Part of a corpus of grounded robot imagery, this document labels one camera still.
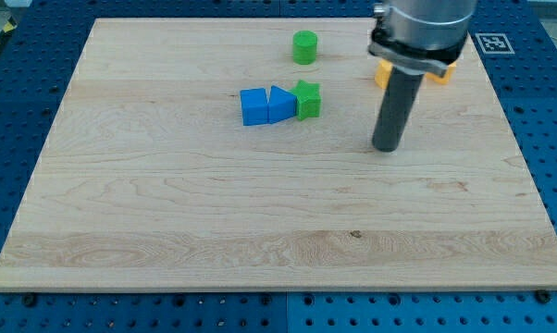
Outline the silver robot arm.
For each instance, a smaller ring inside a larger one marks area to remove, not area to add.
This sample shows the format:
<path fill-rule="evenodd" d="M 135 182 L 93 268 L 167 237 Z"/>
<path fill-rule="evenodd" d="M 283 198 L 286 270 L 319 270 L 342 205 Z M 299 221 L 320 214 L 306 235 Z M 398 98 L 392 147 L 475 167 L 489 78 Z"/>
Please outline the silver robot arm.
<path fill-rule="evenodd" d="M 459 58 L 477 0 L 384 0 L 373 6 L 367 52 L 392 64 L 372 137 L 395 151 L 425 74 L 443 77 Z"/>

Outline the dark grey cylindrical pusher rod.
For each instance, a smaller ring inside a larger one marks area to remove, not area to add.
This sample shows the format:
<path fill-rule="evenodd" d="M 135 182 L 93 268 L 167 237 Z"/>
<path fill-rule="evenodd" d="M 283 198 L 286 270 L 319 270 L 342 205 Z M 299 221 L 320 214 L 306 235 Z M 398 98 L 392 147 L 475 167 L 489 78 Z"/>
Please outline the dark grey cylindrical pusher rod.
<path fill-rule="evenodd" d="M 372 137 L 379 151 L 398 148 L 423 77 L 422 72 L 392 68 Z"/>

